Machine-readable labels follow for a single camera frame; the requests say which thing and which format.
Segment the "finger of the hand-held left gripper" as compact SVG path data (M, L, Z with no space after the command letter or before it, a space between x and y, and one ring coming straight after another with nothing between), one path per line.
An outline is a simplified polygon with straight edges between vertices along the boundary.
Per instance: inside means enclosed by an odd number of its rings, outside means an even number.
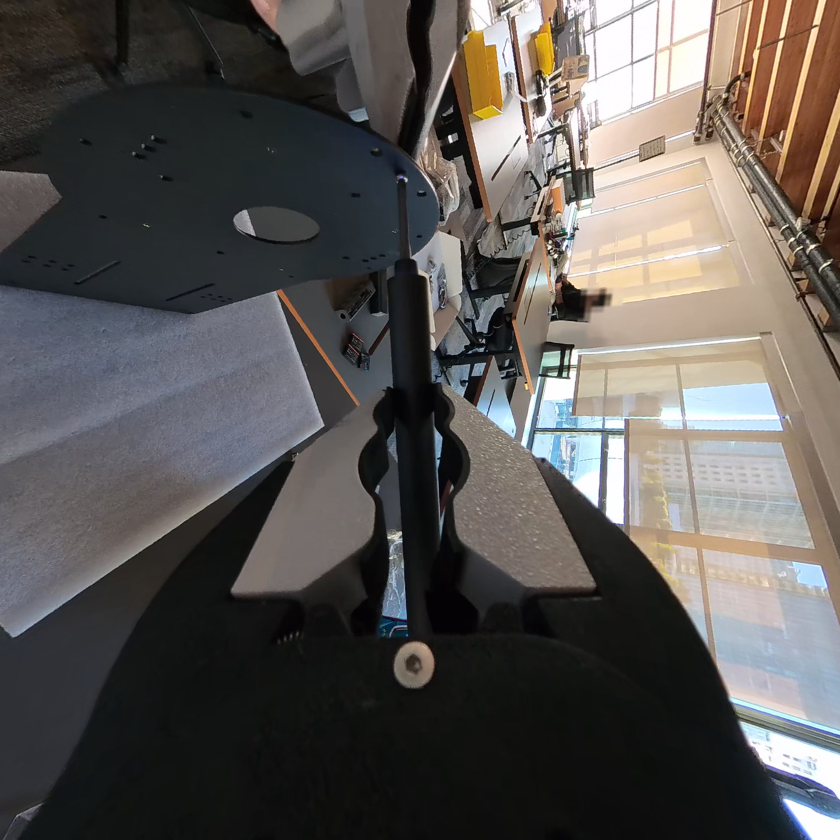
M424 147L469 29L470 1L411 1L406 13L410 82L402 115L402 150Z
M421 100L411 57L409 1L331 2L339 106L394 144L417 144Z

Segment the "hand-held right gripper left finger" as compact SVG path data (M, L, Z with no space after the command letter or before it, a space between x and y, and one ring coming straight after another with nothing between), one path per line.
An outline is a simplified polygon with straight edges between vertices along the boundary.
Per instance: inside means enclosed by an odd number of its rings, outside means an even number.
M239 600L328 605L377 620L390 560L378 489L389 470L392 391L374 392L292 468L236 578Z

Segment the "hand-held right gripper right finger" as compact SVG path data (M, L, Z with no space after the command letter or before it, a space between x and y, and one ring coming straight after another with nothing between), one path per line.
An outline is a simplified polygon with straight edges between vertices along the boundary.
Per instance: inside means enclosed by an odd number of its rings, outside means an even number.
M434 591L477 617L497 605L596 593L535 458L448 385L438 385L441 549Z

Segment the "black screwdriver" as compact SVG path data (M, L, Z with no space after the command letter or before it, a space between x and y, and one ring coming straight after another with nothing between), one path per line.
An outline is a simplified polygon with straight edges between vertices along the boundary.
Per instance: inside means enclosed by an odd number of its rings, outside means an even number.
M388 281L392 348L392 401L409 637L433 634L427 607L440 523L436 467L431 332L427 282L411 250L408 184L395 182L398 260Z

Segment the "black metal base plate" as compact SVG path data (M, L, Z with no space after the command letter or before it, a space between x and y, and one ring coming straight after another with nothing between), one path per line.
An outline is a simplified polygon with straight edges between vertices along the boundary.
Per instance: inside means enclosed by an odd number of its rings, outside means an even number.
M45 133L59 195L2 251L5 287L196 314L398 260L396 174L412 254L434 188L376 133L298 101L153 84L99 94Z

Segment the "grey desk with wood edge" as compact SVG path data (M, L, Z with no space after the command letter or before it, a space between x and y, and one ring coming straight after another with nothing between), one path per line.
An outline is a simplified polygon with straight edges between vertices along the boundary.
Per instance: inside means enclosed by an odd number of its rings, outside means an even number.
M465 127L467 156L473 165L473 183L486 220L501 210L528 158L527 131L518 79L518 42L511 21L499 22L479 32L486 47L496 48L495 58L500 82L499 113L481 118L476 113L469 88L468 65L461 49L452 70L458 114Z
M465 398L502 431L523 442L534 397L526 378L515 375L512 365L501 368L496 357L481 371L478 367L470 368Z
M511 286L506 312L513 330L513 353L525 387L537 391L543 345L548 340L553 306L552 265L539 238L524 255Z

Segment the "white foam sheet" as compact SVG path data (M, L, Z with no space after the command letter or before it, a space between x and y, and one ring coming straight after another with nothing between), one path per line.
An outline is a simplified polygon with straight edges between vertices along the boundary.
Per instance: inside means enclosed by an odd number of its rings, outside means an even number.
M323 426L275 292L189 316L3 286L1 341L11 637Z

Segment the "white open box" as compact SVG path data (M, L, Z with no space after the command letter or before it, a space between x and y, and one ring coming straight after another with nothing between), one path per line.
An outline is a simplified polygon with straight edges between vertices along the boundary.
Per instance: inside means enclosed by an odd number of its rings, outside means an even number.
M415 256L427 282L430 342L436 350L459 315L464 289L463 244L451 234L436 232Z

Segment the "metal ceiling pipes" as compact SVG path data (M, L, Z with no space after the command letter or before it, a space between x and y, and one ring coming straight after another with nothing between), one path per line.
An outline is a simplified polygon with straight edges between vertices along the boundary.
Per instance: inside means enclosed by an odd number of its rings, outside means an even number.
M751 71L747 70L730 79L723 93L711 100L702 115L708 117L710 126L717 132L732 162L743 170L749 185L769 213L771 222L780 231L789 253L810 281L812 293L826 310L833 330L837 331L838 263L818 239L814 227L794 210L788 196L762 163L730 113L729 102L733 89L750 78Z

